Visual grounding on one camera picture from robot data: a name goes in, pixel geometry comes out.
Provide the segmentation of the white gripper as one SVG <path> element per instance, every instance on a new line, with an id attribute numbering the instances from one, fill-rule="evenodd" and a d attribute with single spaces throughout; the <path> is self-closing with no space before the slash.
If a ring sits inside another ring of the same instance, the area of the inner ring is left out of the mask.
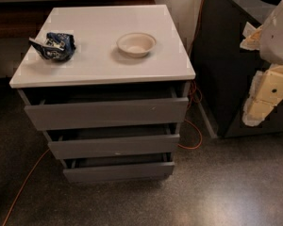
<path id="1" fill-rule="evenodd" d="M 274 63 L 265 72 L 256 72 L 243 106 L 243 123 L 254 127 L 283 100 L 283 0 L 257 27 L 254 38 L 244 38 L 240 47 L 249 51 L 259 49 L 262 59 Z"/>

